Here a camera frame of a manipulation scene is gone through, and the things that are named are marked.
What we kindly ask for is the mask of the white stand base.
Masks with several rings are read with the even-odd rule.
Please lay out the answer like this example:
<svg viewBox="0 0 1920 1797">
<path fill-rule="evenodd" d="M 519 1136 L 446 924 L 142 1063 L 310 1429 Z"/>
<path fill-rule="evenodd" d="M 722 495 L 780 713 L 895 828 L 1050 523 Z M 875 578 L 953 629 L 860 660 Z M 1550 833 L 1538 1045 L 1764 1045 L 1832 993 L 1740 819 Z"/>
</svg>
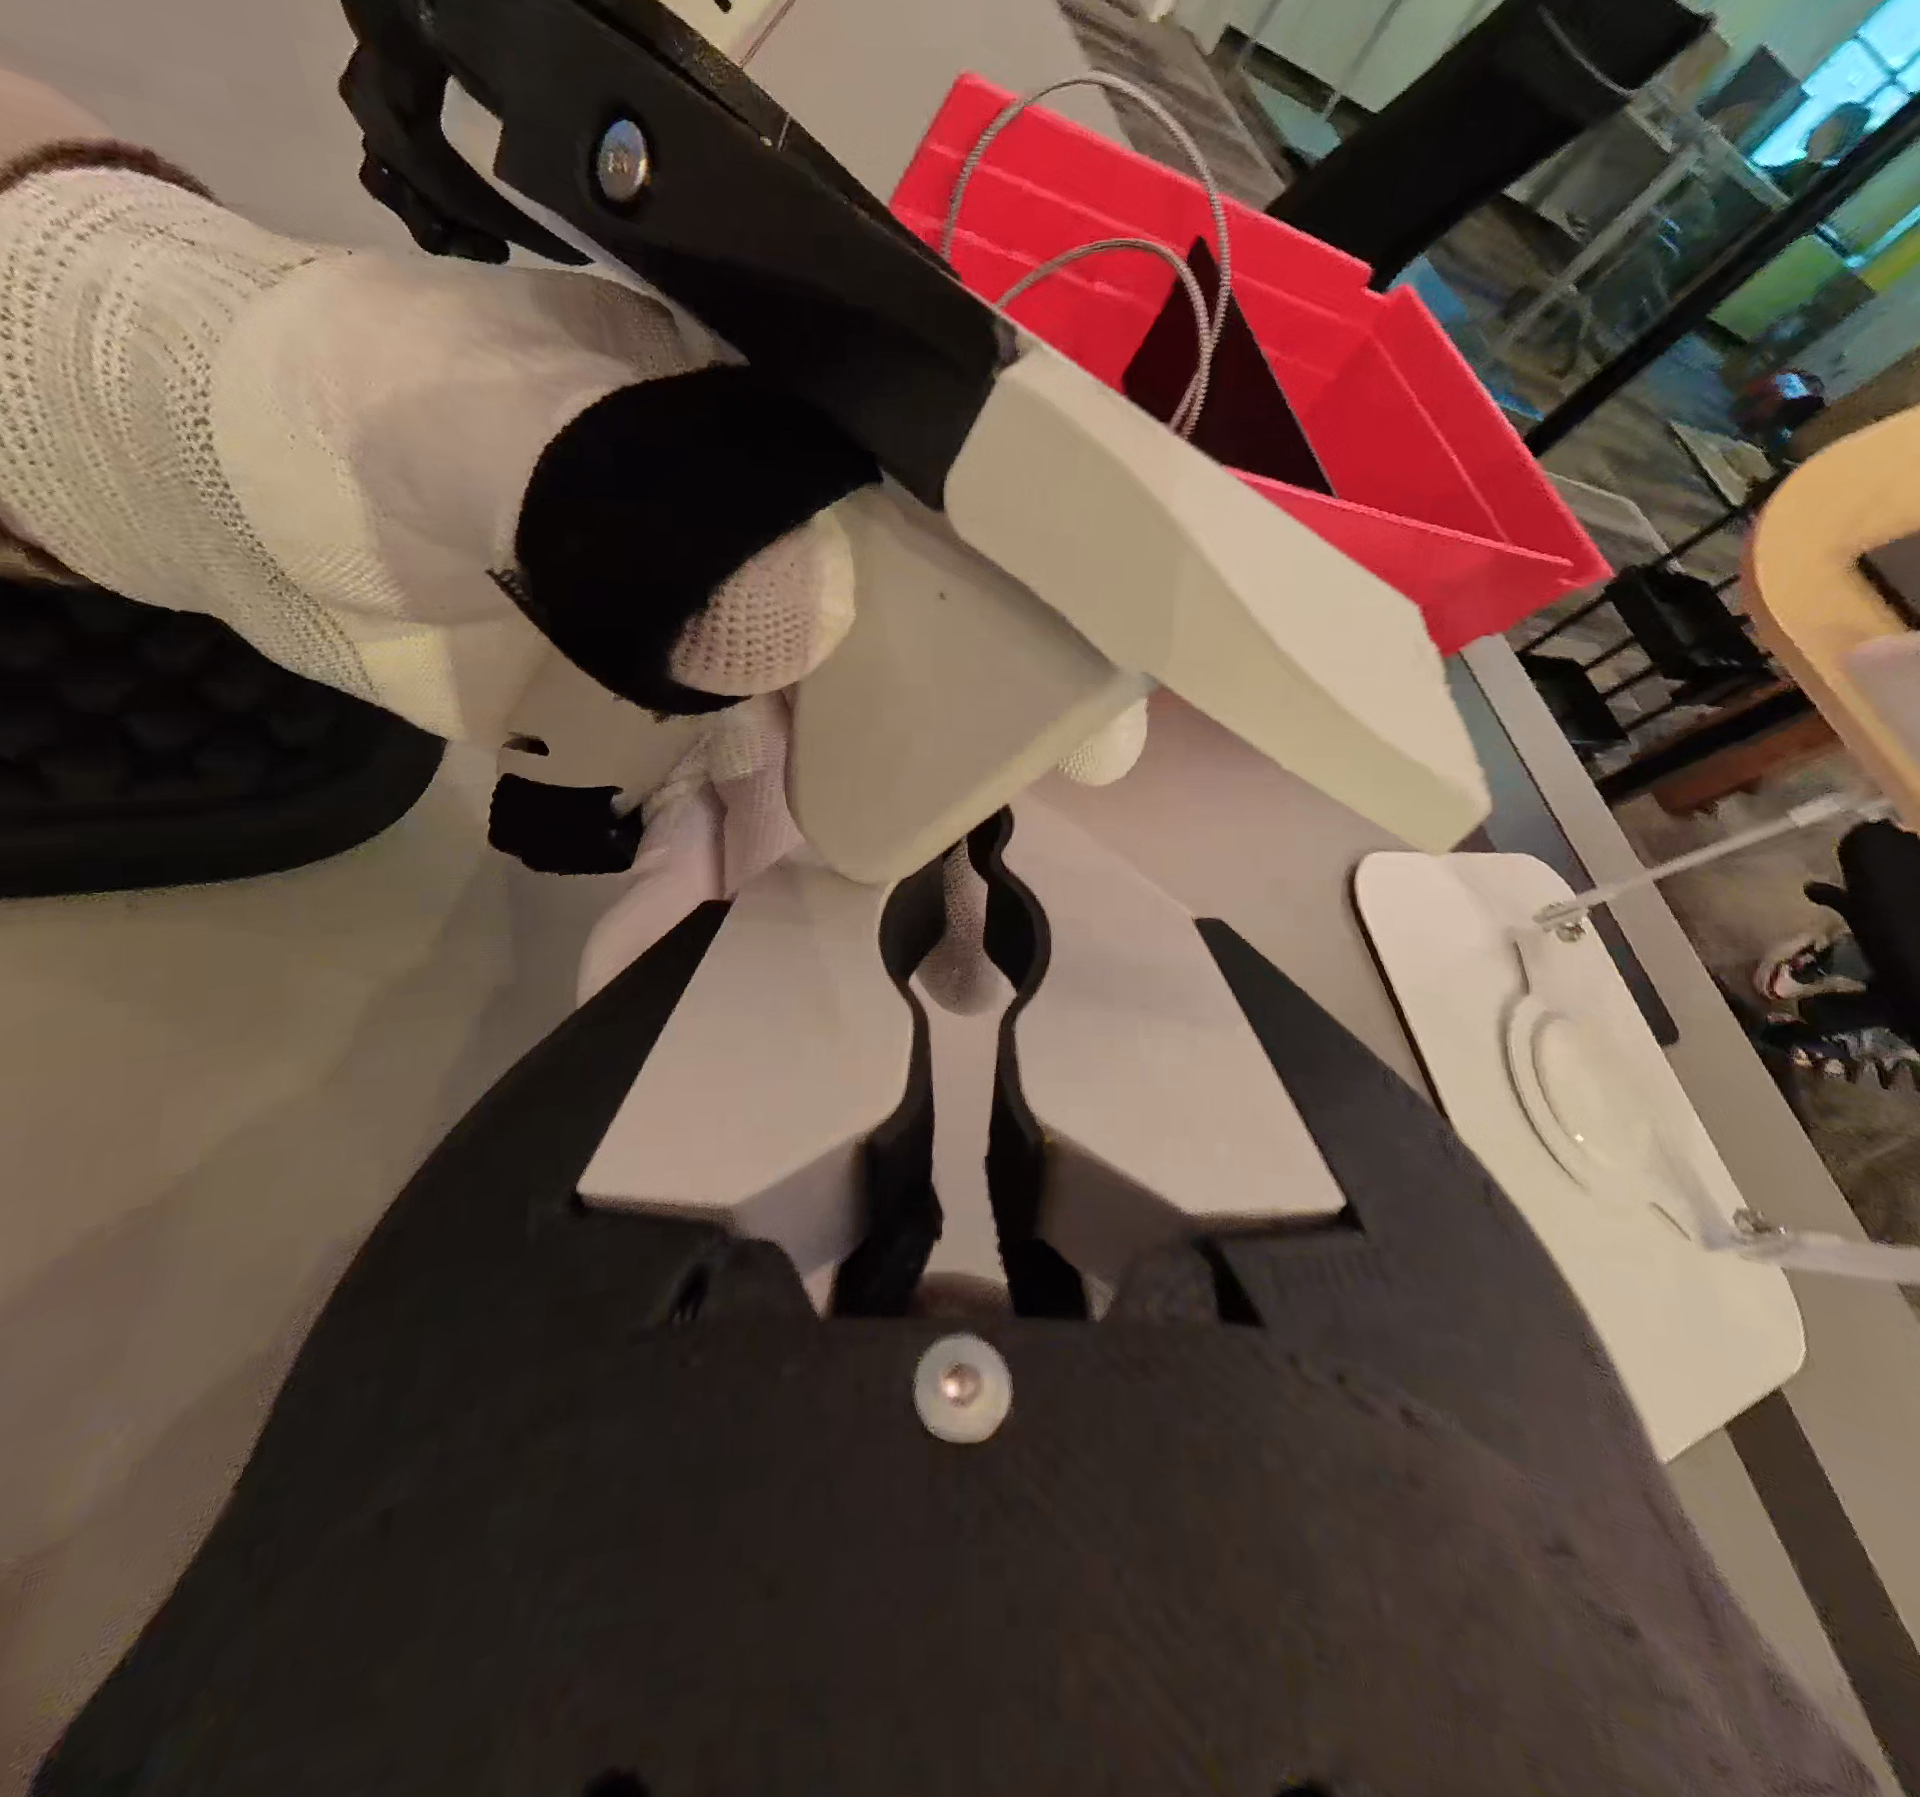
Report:
<svg viewBox="0 0 1920 1797">
<path fill-rule="evenodd" d="M 1535 858 L 1378 853 L 1357 921 L 1427 1088 L 1570 1286 L 1654 1455 L 1670 1463 L 1808 1357 L 1777 1267 L 1709 1251 L 1746 1199 L 1591 921 Z"/>
</svg>

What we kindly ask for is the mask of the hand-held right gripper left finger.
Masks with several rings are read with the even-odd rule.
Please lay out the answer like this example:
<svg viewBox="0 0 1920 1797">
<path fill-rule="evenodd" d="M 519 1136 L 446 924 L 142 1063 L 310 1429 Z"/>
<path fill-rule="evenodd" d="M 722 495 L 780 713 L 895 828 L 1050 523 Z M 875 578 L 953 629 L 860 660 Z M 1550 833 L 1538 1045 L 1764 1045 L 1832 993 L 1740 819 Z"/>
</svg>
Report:
<svg viewBox="0 0 1920 1797">
<path fill-rule="evenodd" d="M 778 1246 L 842 1315 L 901 1315 L 943 1234 L 915 975 L 943 871 L 883 889 L 812 862 L 734 898 L 577 1186 L 599 1212 Z"/>
</svg>

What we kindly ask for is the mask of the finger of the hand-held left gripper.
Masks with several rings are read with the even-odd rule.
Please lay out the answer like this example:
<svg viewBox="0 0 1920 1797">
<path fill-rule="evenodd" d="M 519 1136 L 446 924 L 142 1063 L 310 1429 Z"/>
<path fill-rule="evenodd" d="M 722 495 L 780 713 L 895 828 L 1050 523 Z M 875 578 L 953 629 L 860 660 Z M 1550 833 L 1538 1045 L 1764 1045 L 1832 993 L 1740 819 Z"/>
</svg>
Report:
<svg viewBox="0 0 1920 1797">
<path fill-rule="evenodd" d="M 1109 662 L 1406 847 L 1483 822 L 1420 607 L 1057 352 L 996 377 L 946 514 Z"/>
</svg>

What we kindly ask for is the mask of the black office chair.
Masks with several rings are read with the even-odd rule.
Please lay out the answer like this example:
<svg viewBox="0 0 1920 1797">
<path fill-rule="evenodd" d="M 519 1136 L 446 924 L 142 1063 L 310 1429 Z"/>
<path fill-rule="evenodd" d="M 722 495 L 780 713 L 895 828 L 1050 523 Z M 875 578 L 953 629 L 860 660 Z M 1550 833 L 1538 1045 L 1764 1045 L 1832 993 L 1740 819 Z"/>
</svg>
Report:
<svg viewBox="0 0 1920 1797">
<path fill-rule="evenodd" d="M 1354 258 L 1383 292 L 1709 27 L 1682 0 L 1501 0 L 1266 216 Z"/>
</svg>

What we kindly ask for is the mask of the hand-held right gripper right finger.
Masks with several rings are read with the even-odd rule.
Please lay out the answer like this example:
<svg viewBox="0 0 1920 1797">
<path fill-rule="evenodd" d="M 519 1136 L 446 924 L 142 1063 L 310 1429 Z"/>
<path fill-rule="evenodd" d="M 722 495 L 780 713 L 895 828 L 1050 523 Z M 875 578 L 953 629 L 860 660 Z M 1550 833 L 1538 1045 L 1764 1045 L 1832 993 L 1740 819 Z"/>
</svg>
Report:
<svg viewBox="0 0 1920 1797">
<path fill-rule="evenodd" d="M 1089 1314 L 1166 1246 L 1349 1202 L 1202 922 L 1046 806 L 976 825 L 996 1042 L 988 1186 L 1017 1314 Z"/>
</svg>

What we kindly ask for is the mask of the red plastic bin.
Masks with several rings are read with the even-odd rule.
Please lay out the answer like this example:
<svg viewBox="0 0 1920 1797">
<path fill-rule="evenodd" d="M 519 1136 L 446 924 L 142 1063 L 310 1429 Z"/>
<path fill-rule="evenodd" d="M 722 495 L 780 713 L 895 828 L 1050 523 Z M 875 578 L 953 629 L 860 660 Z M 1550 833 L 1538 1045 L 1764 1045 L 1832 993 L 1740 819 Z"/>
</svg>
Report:
<svg viewBox="0 0 1920 1797">
<path fill-rule="evenodd" d="M 892 210 L 969 292 L 1121 392 L 1175 286 L 1237 301 L 1332 495 L 1229 470 L 1411 599 L 1447 654 L 1605 562 L 1427 307 L 1193 173 L 953 80 Z"/>
</svg>

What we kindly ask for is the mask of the black bin divider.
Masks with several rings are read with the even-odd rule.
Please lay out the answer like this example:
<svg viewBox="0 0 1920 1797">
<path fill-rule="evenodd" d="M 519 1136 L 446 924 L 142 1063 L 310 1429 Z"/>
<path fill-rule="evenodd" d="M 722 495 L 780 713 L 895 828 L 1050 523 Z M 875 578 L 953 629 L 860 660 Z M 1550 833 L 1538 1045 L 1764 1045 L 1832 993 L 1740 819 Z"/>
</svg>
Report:
<svg viewBox="0 0 1920 1797">
<path fill-rule="evenodd" d="M 1121 392 L 1136 407 L 1168 417 L 1197 380 L 1197 357 L 1191 297 L 1175 286 L 1121 375 Z M 1188 442 L 1248 479 L 1332 495 L 1332 480 L 1237 301 L 1229 304 Z"/>
</svg>

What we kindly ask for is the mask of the person's left hand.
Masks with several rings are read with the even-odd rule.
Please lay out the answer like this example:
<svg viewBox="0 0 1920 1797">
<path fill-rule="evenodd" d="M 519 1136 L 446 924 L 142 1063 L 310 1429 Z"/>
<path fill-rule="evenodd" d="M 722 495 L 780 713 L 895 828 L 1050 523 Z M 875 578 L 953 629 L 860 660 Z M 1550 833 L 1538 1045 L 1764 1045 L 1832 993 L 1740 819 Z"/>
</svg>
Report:
<svg viewBox="0 0 1920 1797">
<path fill-rule="evenodd" d="M 627 952 L 800 845 L 787 693 L 872 463 L 676 306 L 264 230 L 149 153 L 4 166 L 4 568 L 210 617 L 637 871 Z"/>
</svg>

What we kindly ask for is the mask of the black textured pad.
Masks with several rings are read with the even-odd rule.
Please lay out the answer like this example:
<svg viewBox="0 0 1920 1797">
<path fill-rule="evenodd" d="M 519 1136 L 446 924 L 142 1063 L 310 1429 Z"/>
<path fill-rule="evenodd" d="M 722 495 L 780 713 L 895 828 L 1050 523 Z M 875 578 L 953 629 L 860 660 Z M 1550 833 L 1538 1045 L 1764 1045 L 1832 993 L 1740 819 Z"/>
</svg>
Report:
<svg viewBox="0 0 1920 1797">
<path fill-rule="evenodd" d="M 442 762 L 442 739 L 215 619 L 3 587 L 6 899 L 298 871 L 397 825 Z"/>
</svg>

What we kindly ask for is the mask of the person's left forearm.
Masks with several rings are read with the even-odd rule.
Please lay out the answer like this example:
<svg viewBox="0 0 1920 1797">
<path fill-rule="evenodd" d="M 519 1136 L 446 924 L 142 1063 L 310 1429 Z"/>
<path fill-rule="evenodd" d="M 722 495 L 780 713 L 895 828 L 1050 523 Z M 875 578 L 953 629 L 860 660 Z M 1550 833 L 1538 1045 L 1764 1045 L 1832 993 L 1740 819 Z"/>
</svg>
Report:
<svg viewBox="0 0 1920 1797">
<path fill-rule="evenodd" d="M 115 136 L 60 90 L 3 68 L 3 191 L 75 170 L 124 173 L 210 199 L 200 179 Z"/>
</svg>

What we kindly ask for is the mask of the metal stand bracket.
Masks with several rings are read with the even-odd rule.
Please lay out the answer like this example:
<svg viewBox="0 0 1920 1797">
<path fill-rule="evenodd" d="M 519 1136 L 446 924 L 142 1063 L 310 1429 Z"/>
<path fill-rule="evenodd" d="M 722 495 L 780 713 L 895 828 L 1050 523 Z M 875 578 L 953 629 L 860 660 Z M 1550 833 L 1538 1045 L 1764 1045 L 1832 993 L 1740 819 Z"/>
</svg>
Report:
<svg viewBox="0 0 1920 1797">
<path fill-rule="evenodd" d="M 1788 1273 L 1917 1289 L 1917 1246 L 1913 1245 L 1797 1232 L 1747 1208 L 1709 1225 L 1701 1245 L 1717 1256 L 1741 1258 Z"/>
<path fill-rule="evenodd" d="M 1721 838 L 1713 843 L 1685 849 L 1672 858 L 1661 860 L 1638 873 L 1614 877 L 1611 881 L 1597 883 L 1591 889 L 1563 898 L 1554 903 L 1542 906 L 1532 922 L 1535 928 L 1560 937 L 1578 940 L 1584 934 L 1587 917 L 1595 910 L 1609 909 L 1621 898 L 1647 891 L 1654 886 L 1661 886 L 1672 877 L 1700 871 L 1722 860 L 1730 860 L 1737 854 L 1757 849 L 1771 843 L 1777 843 L 1790 836 L 1795 836 L 1804 829 L 1815 829 L 1820 825 L 1834 825 L 1861 819 L 1878 819 L 1891 810 L 1891 803 L 1885 798 L 1863 798 L 1863 795 L 1841 795 L 1831 793 L 1819 800 L 1795 806 L 1763 825 L 1751 825 L 1734 836 Z"/>
</svg>

